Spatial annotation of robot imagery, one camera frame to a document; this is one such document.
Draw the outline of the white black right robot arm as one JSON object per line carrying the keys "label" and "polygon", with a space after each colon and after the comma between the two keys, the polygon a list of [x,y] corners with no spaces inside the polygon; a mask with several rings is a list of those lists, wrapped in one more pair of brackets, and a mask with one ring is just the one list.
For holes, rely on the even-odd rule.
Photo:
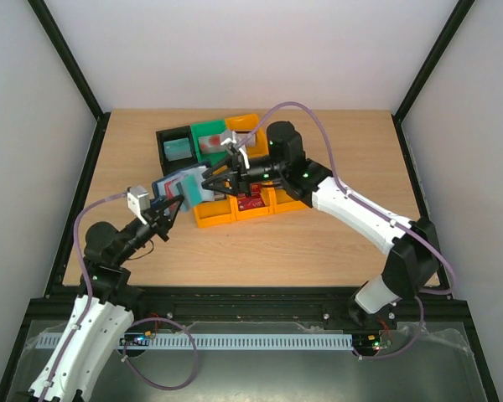
{"label": "white black right robot arm", "polygon": [[411,220],[382,208],[350,188],[327,167],[308,158],[301,135],[289,121],[267,128],[268,154],[249,158],[236,144],[202,175],[202,188],[229,195],[250,193],[256,183],[277,183],[286,194],[340,220],[386,256],[381,274],[362,285],[347,303],[357,327],[369,327],[388,304],[411,299],[439,267],[438,240],[429,219]]}

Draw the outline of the blue card holder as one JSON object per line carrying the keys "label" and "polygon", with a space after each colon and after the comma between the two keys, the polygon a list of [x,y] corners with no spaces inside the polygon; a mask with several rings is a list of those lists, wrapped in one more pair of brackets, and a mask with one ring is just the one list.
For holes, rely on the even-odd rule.
{"label": "blue card holder", "polygon": [[175,187],[177,178],[179,175],[184,173],[199,173],[202,177],[202,173],[207,169],[205,164],[196,164],[192,167],[187,167],[181,169],[169,176],[163,177],[152,183],[152,190],[154,198],[166,197],[172,198],[179,195],[177,188]]}

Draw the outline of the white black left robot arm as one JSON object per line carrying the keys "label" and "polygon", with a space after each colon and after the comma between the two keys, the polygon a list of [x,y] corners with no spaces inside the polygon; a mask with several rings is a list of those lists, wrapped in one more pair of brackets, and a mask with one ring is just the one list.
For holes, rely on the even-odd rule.
{"label": "white black left robot arm", "polygon": [[151,201],[144,188],[122,195],[133,220],[122,229],[101,221],[75,244],[82,269],[70,318],[38,377],[14,401],[87,401],[119,338],[143,314],[140,288],[125,263],[153,237],[168,240],[184,196]]}

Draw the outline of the teal credit card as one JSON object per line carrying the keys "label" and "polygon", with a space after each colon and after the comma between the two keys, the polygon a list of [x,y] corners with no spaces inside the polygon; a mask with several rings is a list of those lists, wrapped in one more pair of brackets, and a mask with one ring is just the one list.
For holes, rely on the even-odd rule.
{"label": "teal credit card", "polygon": [[199,173],[184,173],[178,176],[175,187],[184,197],[180,210],[185,213],[203,202],[215,200],[214,192],[202,187],[202,177]]}

